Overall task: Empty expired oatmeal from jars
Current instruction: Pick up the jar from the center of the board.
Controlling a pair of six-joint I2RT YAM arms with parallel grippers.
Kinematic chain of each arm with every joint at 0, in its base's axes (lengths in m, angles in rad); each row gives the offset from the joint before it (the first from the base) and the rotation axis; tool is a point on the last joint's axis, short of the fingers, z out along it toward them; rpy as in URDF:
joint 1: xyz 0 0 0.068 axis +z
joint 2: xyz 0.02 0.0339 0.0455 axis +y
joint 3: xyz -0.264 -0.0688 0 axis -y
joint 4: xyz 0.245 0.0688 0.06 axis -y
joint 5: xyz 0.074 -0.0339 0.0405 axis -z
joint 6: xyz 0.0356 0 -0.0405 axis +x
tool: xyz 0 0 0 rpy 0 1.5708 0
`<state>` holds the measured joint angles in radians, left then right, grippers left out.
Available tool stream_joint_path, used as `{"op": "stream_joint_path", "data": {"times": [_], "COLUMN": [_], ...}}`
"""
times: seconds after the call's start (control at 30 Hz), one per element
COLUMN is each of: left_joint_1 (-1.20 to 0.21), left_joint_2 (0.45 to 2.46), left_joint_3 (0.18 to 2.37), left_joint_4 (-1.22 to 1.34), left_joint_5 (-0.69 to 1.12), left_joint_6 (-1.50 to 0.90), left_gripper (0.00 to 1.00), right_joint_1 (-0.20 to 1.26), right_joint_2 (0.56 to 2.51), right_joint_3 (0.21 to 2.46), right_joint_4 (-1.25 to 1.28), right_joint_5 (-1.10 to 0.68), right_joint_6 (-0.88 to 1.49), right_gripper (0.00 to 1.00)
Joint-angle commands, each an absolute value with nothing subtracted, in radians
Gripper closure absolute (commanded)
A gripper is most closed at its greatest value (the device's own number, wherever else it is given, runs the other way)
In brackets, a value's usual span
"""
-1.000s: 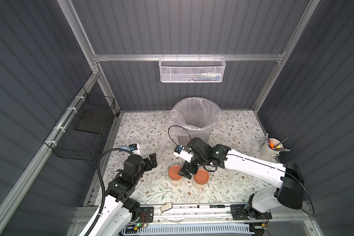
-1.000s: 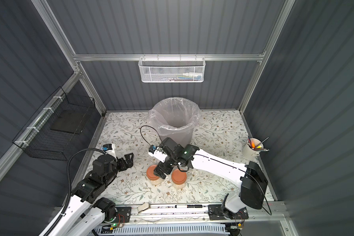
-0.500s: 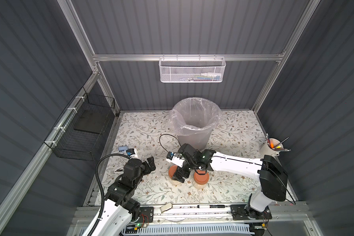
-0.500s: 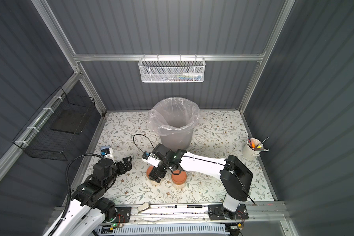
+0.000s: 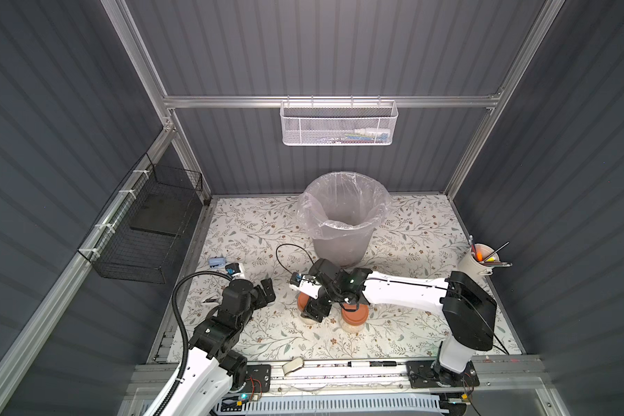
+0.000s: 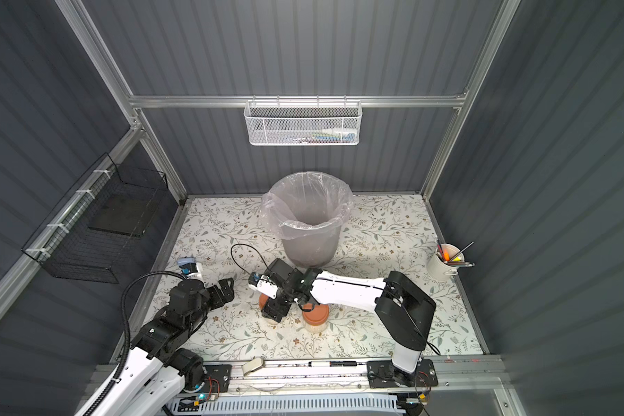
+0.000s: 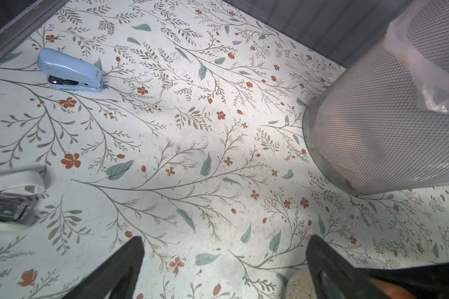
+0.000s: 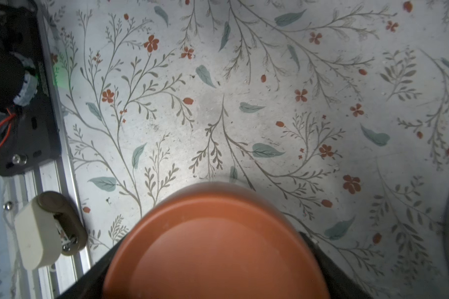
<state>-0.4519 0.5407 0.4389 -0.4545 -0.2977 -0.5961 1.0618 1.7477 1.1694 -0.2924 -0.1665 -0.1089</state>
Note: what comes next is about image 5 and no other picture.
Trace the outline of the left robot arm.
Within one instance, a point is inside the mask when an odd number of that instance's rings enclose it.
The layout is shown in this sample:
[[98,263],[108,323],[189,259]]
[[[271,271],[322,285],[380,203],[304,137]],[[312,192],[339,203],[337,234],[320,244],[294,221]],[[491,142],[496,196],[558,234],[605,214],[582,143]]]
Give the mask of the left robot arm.
[[[180,288],[194,277],[221,277],[229,281],[215,313],[195,327],[189,336],[178,307]],[[270,278],[255,285],[223,273],[203,270],[183,277],[173,289],[171,307],[184,344],[182,358],[147,415],[209,415],[231,391],[244,386],[247,359],[233,350],[253,313],[274,303]]]

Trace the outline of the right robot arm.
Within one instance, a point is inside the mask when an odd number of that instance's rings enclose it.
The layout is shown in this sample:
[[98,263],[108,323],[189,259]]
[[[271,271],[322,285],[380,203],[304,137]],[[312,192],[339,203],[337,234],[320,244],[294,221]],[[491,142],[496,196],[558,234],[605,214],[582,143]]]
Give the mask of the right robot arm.
[[309,297],[302,316],[322,322],[331,306],[395,305],[430,312],[445,319],[449,336],[440,344],[433,372],[440,379],[469,373],[475,353],[493,348],[497,303],[461,271],[447,278],[397,277],[367,268],[343,270],[327,259],[306,273],[291,274],[289,287]]

